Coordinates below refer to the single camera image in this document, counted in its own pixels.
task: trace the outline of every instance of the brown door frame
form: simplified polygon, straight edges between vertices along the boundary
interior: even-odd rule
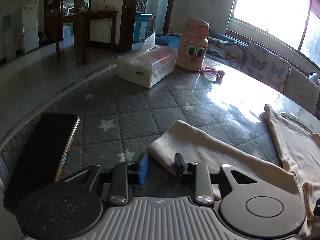
[[[167,12],[165,14],[163,34],[168,33],[171,19],[172,7],[174,0],[168,0]],[[120,41],[119,52],[127,52],[132,50],[133,29],[136,17],[137,0],[123,0],[121,25],[120,25]]]

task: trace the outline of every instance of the refrigerator door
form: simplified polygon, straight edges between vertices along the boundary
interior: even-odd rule
[[[22,32],[38,27],[38,1],[22,5]]]
[[[38,28],[22,34],[22,46],[21,52],[26,54],[27,52],[39,47]]]

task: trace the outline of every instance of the blue cabinet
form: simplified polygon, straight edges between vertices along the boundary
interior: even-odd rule
[[[136,13],[133,41],[145,40],[148,37],[149,21],[152,19],[152,14]]]

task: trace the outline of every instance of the tissue pack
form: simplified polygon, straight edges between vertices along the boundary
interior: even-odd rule
[[[118,76],[150,88],[174,70],[177,49],[153,47],[141,50],[118,57]]]

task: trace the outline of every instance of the cartoon eye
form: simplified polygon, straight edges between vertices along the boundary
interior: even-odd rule
[[[199,47],[197,49],[196,55],[197,55],[198,58],[202,58],[203,55],[204,55],[204,48],[203,47]]]
[[[197,48],[195,45],[189,44],[187,46],[186,53],[188,57],[194,56],[196,54],[196,51],[197,51]]]

